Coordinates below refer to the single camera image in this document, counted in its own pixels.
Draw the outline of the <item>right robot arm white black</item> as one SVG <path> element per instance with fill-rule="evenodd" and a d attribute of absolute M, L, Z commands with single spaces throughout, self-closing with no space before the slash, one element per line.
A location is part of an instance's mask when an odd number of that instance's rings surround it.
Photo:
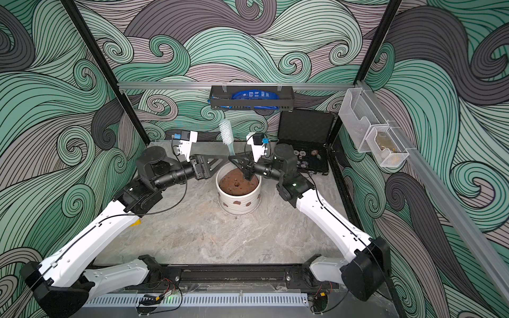
<path fill-rule="evenodd" d="M 309 217 L 334 242 L 345 263 L 318 257 L 310 265 L 315 279 L 344 284 L 363 302 L 388 280 L 391 265 L 388 243 L 382 237 L 372 238 L 327 203 L 317 185 L 298 172 L 298 158 L 292 146 L 276 145 L 269 160 L 235 155 L 229 161 L 246 180 L 254 176 L 276 180 L 280 197 Z"/>

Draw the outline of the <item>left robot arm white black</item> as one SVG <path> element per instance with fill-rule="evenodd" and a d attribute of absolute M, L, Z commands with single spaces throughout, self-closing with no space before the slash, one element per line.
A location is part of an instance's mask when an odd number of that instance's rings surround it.
<path fill-rule="evenodd" d="M 21 275 L 48 317 L 71 317 L 88 301 L 145 282 L 159 267 L 148 256 L 90 270 L 88 266 L 110 242 L 163 198 L 167 188 L 211 178 L 227 156 L 195 154 L 185 162 L 168 157 L 163 147 L 149 147 L 136 159 L 137 177 L 114 195 L 106 208 L 78 235 L 40 263 L 29 262 Z"/>

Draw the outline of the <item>white ceramic pot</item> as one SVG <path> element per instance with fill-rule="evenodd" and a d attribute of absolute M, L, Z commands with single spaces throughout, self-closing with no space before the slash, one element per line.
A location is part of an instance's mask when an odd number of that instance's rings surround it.
<path fill-rule="evenodd" d="M 228 172 L 236 168 L 237 167 L 234 166 L 232 163 L 228 163 L 225 166 L 223 166 L 216 174 L 215 183 L 220 208 L 223 209 L 226 213 L 229 213 L 231 215 L 241 216 L 254 212 L 254 210 L 256 210 L 260 205 L 262 201 L 261 198 L 262 180 L 260 177 L 254 175 L 258 178 L 259 181 L 259 185 L 257 186 L 254 192 L 251 192 L 246 196 L 230 196 L 220 189 L 219 182 Z"/>

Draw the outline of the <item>green scrub brush white bristles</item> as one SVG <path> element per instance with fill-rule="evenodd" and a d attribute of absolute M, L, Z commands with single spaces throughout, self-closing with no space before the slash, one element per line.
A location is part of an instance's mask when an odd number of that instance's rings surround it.
<path fill-rule="evenodd" d="M 228 147 L 229 154 L 231 156 L 235 156 L 235 149 L 233 144 L 235 139 L 233 136 L 231 122 L 227 119 L 224 119 L 220 122 L 219 128 L 221 133 L 221 140 Z"/>

